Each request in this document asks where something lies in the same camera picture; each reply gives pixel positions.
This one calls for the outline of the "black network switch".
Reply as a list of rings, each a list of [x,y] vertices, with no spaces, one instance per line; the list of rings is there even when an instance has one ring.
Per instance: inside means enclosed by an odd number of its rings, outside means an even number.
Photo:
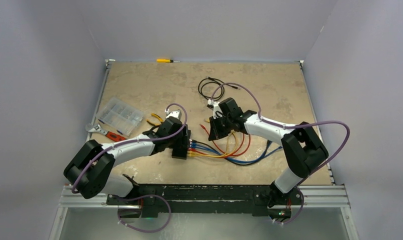
[[[179,136],[172,145],[171,157],[173,159],[186,160],[190,147],[190,137],[188,135]]]

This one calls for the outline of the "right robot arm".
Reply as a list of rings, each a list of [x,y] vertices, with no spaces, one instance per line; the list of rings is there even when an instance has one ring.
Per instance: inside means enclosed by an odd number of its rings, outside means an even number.
[[[271,184],[270,197],[275,203],[287,200],[290,191],[329,157],[316,131],[306,122],[286,126],[269,118],[263,119],[255,111],[242,111],[231,97],[223,101],[209,99],[207,106],[212,109],[209,141],[225,138],[234,131],[261,137],[282,147],[287,168]]]

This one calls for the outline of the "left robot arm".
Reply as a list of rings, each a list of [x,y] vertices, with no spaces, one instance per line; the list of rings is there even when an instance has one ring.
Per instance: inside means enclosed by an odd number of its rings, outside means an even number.
[[[73,194],[90,199],[103,193],[119,197],[125,204],[134,204],[141,196],[139,184],[129,175],[114,175],[114,167],[127,161],[149,157],[166,149],[172,158],[187,158],[191,130],[174,116],[136,137],[113,143],[87,141],[64,169]]]

